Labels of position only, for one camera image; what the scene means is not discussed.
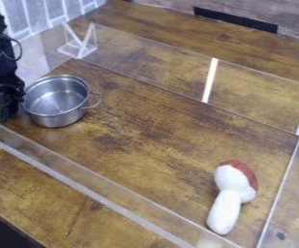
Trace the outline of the small stainless steel pot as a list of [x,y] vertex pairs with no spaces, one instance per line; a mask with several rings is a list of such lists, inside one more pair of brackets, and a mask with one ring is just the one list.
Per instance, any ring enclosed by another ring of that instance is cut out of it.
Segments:
[[31,121],[46,128],[75,123],[103,100],[98,90],[74,75],[42,77],[24,89],[22,106]]

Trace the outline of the plush mushroom toy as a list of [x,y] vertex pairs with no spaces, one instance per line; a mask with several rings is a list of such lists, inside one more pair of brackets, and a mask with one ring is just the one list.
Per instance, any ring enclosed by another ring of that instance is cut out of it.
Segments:
[[252,169],[238,160],[228,160],[219,164],[214,179],[219,194],[212,203],[206,224],[216,234],[224,235],[235,226],[240,206],[256,198],[259,186]]

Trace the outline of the clear acrylic triangle stand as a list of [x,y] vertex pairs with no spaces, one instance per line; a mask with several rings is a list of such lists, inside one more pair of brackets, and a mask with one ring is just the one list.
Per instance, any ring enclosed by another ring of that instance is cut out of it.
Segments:
[[80,39],[72,31],[70,25],[63,23],[64,44],[58,48],[58,52],[74,59],[84,58],[98,50],[96,25],[90,23],[84,38]]

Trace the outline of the clear acrylic front barrier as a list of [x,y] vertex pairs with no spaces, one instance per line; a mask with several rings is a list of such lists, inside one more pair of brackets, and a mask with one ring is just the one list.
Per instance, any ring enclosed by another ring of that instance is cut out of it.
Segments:
[[180,248],[240,248],[168,208],[2,125],[0,148]]

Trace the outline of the clear acrylic barrier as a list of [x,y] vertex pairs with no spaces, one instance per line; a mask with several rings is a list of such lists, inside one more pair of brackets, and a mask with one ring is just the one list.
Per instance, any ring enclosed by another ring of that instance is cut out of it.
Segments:
[[299,140],[256,248],[299,248]]
[[168,208],[2,125],[0,148],[180,248],[240,248]]

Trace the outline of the clear acrylic right barrier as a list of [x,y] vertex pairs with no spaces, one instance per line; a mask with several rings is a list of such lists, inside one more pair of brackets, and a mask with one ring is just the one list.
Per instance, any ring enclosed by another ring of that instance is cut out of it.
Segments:
[[299,140],[256,248],[299,248]]

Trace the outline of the black strip on wall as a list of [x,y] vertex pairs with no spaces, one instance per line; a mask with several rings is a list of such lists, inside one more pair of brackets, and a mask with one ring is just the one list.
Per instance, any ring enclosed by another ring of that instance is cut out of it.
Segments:
[[256,19],[251,19],[243,16],[211,11],[200,7],[194,7],[192,12],[196,16],[203,16],[203,17],[207,17],[215,20],[220,20],[220,21],[224,21],[227,23],[231,23],[231,24],[235,24],[243,27],[248,27],[248,28],[252,28],[260,31],[274,33],[274,34],[278,32],[278,25],[270,22],[262,21],[262,20],[256,20]]

